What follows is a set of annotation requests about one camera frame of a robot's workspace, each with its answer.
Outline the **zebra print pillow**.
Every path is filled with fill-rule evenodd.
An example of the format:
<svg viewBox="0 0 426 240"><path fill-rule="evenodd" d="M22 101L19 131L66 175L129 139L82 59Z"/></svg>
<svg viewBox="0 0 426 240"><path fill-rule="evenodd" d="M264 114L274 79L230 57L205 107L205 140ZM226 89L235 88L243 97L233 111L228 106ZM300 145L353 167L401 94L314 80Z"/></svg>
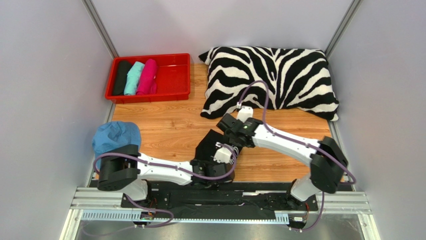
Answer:
<svg viewBox="0 0 426 240"><path fill-rule="evenodd" d="M320 49L218 46L199 55L207 65L201 117L216 119L237 109L298 108L327 121L339 119L329 62Z"/></svg>

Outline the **blue bucket hat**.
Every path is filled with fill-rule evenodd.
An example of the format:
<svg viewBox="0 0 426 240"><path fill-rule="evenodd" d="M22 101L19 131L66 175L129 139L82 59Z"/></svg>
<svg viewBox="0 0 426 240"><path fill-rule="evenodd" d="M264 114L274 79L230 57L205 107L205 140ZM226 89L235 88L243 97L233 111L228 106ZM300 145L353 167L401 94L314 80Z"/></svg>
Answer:
<svg viewBox="0 0 426 240"><path fill-rule="evenodd" d="M140 129L135 123L111 121L97 128L92 138L92 149L97 158L127 145L136 145L139 148L141 142Z"/></svg>

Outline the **red plastic bin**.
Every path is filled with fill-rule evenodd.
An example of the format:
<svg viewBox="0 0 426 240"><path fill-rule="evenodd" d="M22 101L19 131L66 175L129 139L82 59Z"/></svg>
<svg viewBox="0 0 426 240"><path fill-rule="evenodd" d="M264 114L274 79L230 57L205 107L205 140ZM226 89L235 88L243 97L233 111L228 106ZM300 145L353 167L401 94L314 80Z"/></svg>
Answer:
<svg viewBox="0 0 426 240"><path fill-rule="evenodd" d="M127 61L145 63L156 61L158 70L155 82L157 91L147 95L113 95L119 63ZM114 104L133 104L144 102L163 102L187 100L191 92L191 57L189 53L122 56L113 59L107 80L104 97Z"/></svg>

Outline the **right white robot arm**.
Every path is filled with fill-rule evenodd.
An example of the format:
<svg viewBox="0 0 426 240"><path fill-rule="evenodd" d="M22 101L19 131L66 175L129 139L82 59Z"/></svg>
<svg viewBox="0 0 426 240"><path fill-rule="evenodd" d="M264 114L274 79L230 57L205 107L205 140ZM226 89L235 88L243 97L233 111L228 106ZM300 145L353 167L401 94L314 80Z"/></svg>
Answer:
<svg viewBox="0 0 426 240"><path fill-rule="evenodd" d="M290 156L310 168L287 191L291 200L306 201L320 193L334 194L341 183L348 161L336 141L303 138L269 126L259 119L241 120L226 114L216 125L231 145L265 148Z"/></svg>

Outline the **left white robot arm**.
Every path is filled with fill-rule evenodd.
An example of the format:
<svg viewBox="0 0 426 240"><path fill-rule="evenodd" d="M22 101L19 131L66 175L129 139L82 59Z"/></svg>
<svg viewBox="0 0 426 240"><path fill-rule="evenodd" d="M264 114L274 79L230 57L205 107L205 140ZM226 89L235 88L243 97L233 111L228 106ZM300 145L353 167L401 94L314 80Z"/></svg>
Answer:
<svg viewBox="0 0 426 240"><path fill-rule="evenodd" d="M135 144L104 150L94 164L98 173L97 189L143 201L151 197L151 182L199 189L231 183L240 151L237 146L217 142L198 147L195 158L190 161L174 162L143 154Z"/></svg>

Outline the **black t shirt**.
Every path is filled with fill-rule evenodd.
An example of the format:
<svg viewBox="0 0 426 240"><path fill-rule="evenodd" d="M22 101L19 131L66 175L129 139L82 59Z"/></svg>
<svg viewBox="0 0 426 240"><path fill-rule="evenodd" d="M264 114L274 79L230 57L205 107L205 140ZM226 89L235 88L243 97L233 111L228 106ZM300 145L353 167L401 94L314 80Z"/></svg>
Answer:
<svg viewBox="0 0 426 240"><path fill-rule="evenodd" d="M223 134L210 129L205 137L196 146L194 159L217 164L217 162L214 161L214 155L217 151L216 143L231 145L228 141L225 140Z"/></svg>

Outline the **rolled pink shirt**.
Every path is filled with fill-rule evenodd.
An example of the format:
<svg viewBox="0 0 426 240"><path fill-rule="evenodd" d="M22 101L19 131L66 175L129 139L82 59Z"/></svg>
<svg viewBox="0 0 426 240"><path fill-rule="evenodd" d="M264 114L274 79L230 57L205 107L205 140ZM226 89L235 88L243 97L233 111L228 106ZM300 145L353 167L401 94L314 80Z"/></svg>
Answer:
<svg viewBox="0 0 426 240"><path fill-rule="evenodd" d="M152 95L157 92L157 71L157 62L154 59L148 59L141 72L136 95Z"/></svg>

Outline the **rolled black shirt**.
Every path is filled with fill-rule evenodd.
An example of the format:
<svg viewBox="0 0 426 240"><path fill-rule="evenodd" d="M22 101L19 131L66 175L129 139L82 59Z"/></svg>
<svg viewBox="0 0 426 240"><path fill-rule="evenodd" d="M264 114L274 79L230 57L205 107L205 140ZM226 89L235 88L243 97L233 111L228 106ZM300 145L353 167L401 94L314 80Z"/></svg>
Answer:
<svg viewBox="0 0 426 240"><path fill-rule="evenodd" d="M124 90L127 84L127 74L132 66L133 65L127 60L122 60L118 63L115 75L115 83L112 90L113 96L124 95Z"/></svg>

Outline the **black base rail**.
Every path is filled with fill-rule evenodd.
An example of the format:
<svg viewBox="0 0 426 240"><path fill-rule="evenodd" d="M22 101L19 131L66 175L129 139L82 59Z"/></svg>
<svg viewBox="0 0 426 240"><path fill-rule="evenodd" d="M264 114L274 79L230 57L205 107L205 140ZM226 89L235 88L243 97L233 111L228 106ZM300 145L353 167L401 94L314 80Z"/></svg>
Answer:
<svg viewBox="0 0 426 240"><path fill-rule="evenodd" d="M232 182L198 188L191 185L177 185L172 182L152 181L148 184L147 199L137 204L160 212L151 214L153 219L166 221L173 214L173 220L275 220L276 213L295 212L298 216L319 210L315 196L306 203L289 206L286 191L289 182Z"/></svg>

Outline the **rolled teal shirt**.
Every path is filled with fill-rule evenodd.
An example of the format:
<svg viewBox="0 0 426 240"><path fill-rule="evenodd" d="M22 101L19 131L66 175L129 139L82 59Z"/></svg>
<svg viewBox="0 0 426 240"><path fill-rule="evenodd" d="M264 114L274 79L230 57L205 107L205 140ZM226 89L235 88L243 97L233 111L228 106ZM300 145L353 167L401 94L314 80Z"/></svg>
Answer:
<svg viewBox="0 0 426 240"><path fill-rule="evenodd" d="M145 64L139 61L136 61L130 70L127 73L126 78L126 85L124 88L124 95L125 96L133 96L136 94L136 91L138 89L140 77L142 74L142 71L145 67Z"/></svg>

